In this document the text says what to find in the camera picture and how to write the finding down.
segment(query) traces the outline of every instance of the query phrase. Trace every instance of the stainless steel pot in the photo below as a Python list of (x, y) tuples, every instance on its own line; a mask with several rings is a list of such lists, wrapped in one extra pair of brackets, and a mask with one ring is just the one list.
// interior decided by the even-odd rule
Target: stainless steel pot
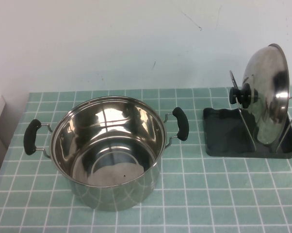
[(168, 115), (178, 120), (173, 137), (185, 141), (189, 133), (186, 115), (180, 108), (165, 116), (143, 102), (128, 97), (102, 97), (72, 109), (59, 122), (50, 142), (50, 156), (35, 146), (42, 126), (34, 119), (24, 134), (27, 155), (42, 150), (66, 177), (73, 193), (87, 206), (117, 211), (143, 201), (154, 189), (167, 143), (164, 123)]

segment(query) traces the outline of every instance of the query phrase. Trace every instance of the black rubber handle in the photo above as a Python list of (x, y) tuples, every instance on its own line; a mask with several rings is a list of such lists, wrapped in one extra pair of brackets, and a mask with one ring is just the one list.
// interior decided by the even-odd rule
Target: black rubber handle
[(181, 141), (186, 141), (189, 134), (189, 123), (186, 114), (180, 107), (176, 107), (173, 110), (172, 114), (177, 118), (178, 124), (177, 138)]
[(41, 122), (37, 119), (34, 119), (30, 122), (29, 126), (26, 128), (23, 138), (24, 151), (27, 155), (35, 153), (36, 146), (36, 133), (37, 130), (41, 127)]

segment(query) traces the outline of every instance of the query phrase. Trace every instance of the pot rim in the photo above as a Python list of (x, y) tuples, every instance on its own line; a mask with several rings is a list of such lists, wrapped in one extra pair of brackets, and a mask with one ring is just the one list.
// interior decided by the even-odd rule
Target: pot rim
[[(55, 138), (58, 138), (58, 134), (60, 132), (60, 129), (61, 128), (61, 125), (64, 123), (64, 122), (67, 122), (67, 119), (68, 118), (71, 118), (73, 115), (75, 115), (77, 112), (79, 112), (79, 110), (81, 111), (83, 108), (85, 108), (86, 106), (88, 105), (91, 105), (91, 104), (95, 104), (95, 103), (98, 103), (99, 101), (106, 101), (106, 100), (115, 100), (115, 101), (130, 101), (130, 102), (134, 102), (134, 103), (137, 103), (139, 105), (142, 105), (144, 106), (146, 109), (146, 111), (148, 113), (150, 113), (154, 118), (155, 120), (159, 123), (159, 125), (161, 125), (161, 130), (162, 130), (162, 133), (163, 133), (163, 140), (162, 140), (162, 145), (161, 145), (161, 150), (160, 150), (160, 153), (158, 155), (158, 157), (156, 158), (156, 160), (153, 162), (153, 164), (151, 165), (151, 167), (149, 167), (146, 171), (144, 171), (141, 175), (139, 175), (138, 177), (134, 178), (133, 180), (130, 180), (130, 181), (127, 181), (127, 182), (124, 182), (124, 183), (120, 183), (120, 184), (116, 184), (116, 185), (111, 185), (111, 186), (95, 186), (95, 185), (91, 185), (91, 184), (87, 184), (87, 183), (83, 183), (83, 182), (80, 182), (74, 178), (72, 178), (71, 176), (69, 176), (68, 174), (66, 174), (63, 169), (61, 168), (61, 166), (59, 165), (59, 162), (58, 160), (56, 159), (56, 156), (55, 156), (55, 153), (54, 153), (54, 148), (55, 147), (55, 143), (54, 143), (54, 140)], [(81, 184), (81, 185), (85, 185), (87, 187), (91, 187), (91, 188), (114, 188), (114, 187), (118, 187), (118, 186), (122, 186), (124, 184), (128, 184), (128, 183), (131, 183), (131, 182), (134, 182), (135, 180), (139, 179), (140, 177), (144, 176), (145, 173), (147, 173), (148, 171), (150, 171), (154, 166), (157, 165), (158, 161), (161, 159), (162, 157), (162, 154), (165, 150), (165, 145), (166, 145), (166, 139), (167, 139), (167, 136), (166, 136), (166, 128), (165, 128), (165, 124), (164, 122), (162, 121), (161, 117), (156, 113), (155, 110), (153, 110), (149, 105), (147, 105), (146, 103), (140, 101), (140, 100), (137, 100), (137, 99), (134, 99), (134, 98), (131, 98), (131, 97), (124, 97), (124, 96), (104, 96), (104, 97), (99, 97), (99, 98), (95, 98), (95, 99), (91, 99), (91, 100), (88, 100), (88, 101), (85, 101), (79, 105), (77, 105), (76, 107), (74, 107), (72, 110), (70, 110), (62, 119), (61, 121), (57, 124), (56, 128), (54, 129), (54, 131), (52, 132), (52, 136), (51, 136), (51, 140), (50, 140), (50, 145), (49, 145), (49, 151), (50, 151), (50, 158), (52, 160), (52, 162), (54, 163), (54, 165), (56, 166), (57, 170), (62, 174), (64, 175), (66, 178), (68, 178), (70, 181), (73, 181), (75, 183), (78, 183), (78, 184)]]

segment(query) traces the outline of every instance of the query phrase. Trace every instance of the white grout line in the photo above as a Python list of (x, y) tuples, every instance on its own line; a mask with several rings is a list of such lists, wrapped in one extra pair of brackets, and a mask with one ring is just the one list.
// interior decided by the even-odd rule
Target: white grout line
[[(230, 104), (230, 101), (229, 101), (229, 98), (228, 98), (228, 104), (229, 104), (229, 107), (230, 109), (231, 108), (231, 104)], [(261, 213), (260, 213), (260, 209), (259, 209), (259, 205), (258, 205), (258, 201), (257, 201), (257, 197), (256, 197), (256, 193), (254, 191), (254, 186), (253, 186), (253, 183), (252, 183), (252, 178), (250, 176), (250, 172), (249, 172), (249, 169), (248, 169), (248, 166), (247, 166), (247, 162), (246, 162), (246, 158), (242, 158), (244, 159), (244, 162), (245, 162), (245, 166), (246, 166), (246, 171), (247, 171), (247, 175), (248, 175), (248, 178), (249, 178), (249, 182), (251, 184), (251, 189), (253, 190), (253, 194), (254, 194), (254, 199), (255, 199), (255, 204), (256, 204), (256, 207), (257, 207), (257, 210), (258, 210), (258, 215), (259, 215), (259, 219), (260, 219), (260, 222), (262, 224), (262, 230), (263, 230), (263, 233), (266, 233), (265, 231), (265, 227), (263, 225), (263, 221), (262, 221), (262, 217), (261, 217)]]
[[(177, 92), (176, 92), (176, 89), (175, 89), (175, 96), (176, 96), (176, 106), (177, 106), (178, 104), (177, 104)], [(180, 149), (180, 158), (181, 158), (181, 169), (182, 169), (184, 190), (185, 190), (185, 203), (186, 203), (186, 214), (187, 214), (187, 222), (188, 222), (188, 233), (191, 233), (191, 231), (190, 231), (190, 222), (189, 222), (188, 202), (187, 202), (187, 191), (186, 191), (186, 183), (185, 183), (185, 174), (184, 174), (183, 153), (182, 153), (181, 149)]]
[[(198, 133), (198, 138), (199, 138), (199, 143), (201, 144), (201, 139), (200, 139), (200, 134), (199, 133)], [(212, 220), (212, 226), (213, 226), (213, 233), (215, 233), (215, 225), (214, 225), (213, 211), (212, 211), (212, 207), (211, 207), (209, 185), (208, 185), (208, 180), (206, 178), (206, 171), (205, 171), (205, 166), (204, 166), (204, 156), (203, 156), (203, 151), (202, 151), (202, 147), (201, 146), (200, 146), (200, 152), (201, 152), (201, 156), (202, 156), (202, 165), (203, 165), (203, 173), (204, 173), (204, 178), (205, 178), (206, 191), (208, 193), (208, 199), (209, 199), (209, 204), (210, 204), (210, 213), (211, 213), (211, 220)]]
[[(73, 107), (75, 106), (75, 102), (76, 102), (76, 94), (77, 94), (77, 91), (75, 91)], [(70, 206), (70, 212), (69, 212), (69, 217), (68, 217), (68, 224), (67, 224), (67, 230), (66, 230), (66, 233), (68, 233), (68, 231), (69, 231), (70, 218), (72, 217), (74, 199), (75, 199), (75, 195), (73, 195), (72, 203), (71, 203), (71, 206)]]
[[(160, 100), (160, 91), (159, 91), (159, 89), (158, 89), (158, 99)], [(162, 182), (162, 184), (161, 184), (161, 186), (162, 186), (162, 208), (163, 208), (163, 232), (164, 233), (166, 233), (166, 227), (165, 227), (165, 209), (164, 209), (164, 206), (165, 206), (165, 204), (164, 204), (164, 186), (163, 186), (163, 174), (162, 174), (162, 172), (163, 172), (163, 160), (161, 159), (161, 182)]]
[(280, 198), (280, 196), (278, 194), (276, 183), (275, 183), (273, 175), (271, 173), (271, 169), (270, 169), (270, 166), (269, 166), (269, 163), (268, 163), (268, 159), (265, 159), (265, 160), (267, 162), (267, 166), (268, 166), (268, 170), (270, 172), (270, 176), (271, 176), (271, 179), (272, 179), (273, 186), (275, 187), (275, 190), (276, 190), (276, 195), (277, 195), (277, 198), (278, 198), (278, 202), (280, 203), (280, 206), (281, 206), (281, 209), (282, 209), (282, 214), (283, 214), (284, 219), (285, 219), (285, 223), (286, 223), (286, 226), (287, 226), (288, 233), (291, 233), (291, 230), (290, 230), (290, 228), (288, 226), (288, 221), (287, 221), (287, 218), (286, 218), (286, 215), (285, 215), (285, 212), (284, 212), (284, 208), (283, 208), (283, 205), (282, 205), (282, 202), (281, 202), (281, 198)]
[[(54, 112), (53, 112), (52, 119), (54, 118), (55, 110), (57, 109), (57, 106), (58, 106), (59, 97), (60, 97), (60, 92), (59, 92), (59, 95), (58, 95), (57, 103), (55, 104), (55, 108), (54, 108)], [(50, 205), (51, 205), (51, 201), (52, 201), (52, 197), (53, 197), (53, 193), (54, 193), (55, 184), (56, 184), (56, 182), (57, 182), (57, 178), (58, 178), (58, 176), (56, 176), (55, 179), (54, 179), (53, 188), (52, 188), (51, 196), (50, 196), (50, 201), (49, 201), (49, 204), (48, 204), (48, 210), (47, 210), (47, 215), (46, 215), (46, 219), (45, 219), (45, 224), (44, 224), (44, 230), (43, 230), (43, 233), (44, 233), (45, 230), (46, 230), (46, 225), (47, 225), (48, 215), (49, 215), (49, 211), (50, 211)]]

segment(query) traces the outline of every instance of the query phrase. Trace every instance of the stainless steel lid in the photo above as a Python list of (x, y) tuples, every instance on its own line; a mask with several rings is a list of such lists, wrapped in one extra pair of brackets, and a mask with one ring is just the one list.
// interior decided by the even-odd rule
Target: stainless steel lid
[(283, 50), (271, 44), (257, 51), (245, 69), (242, 88), (250, 94), (243, 108), (254, 115), (254, 138), (270, 145), (284, 129), (289, 102), (289, 73)]

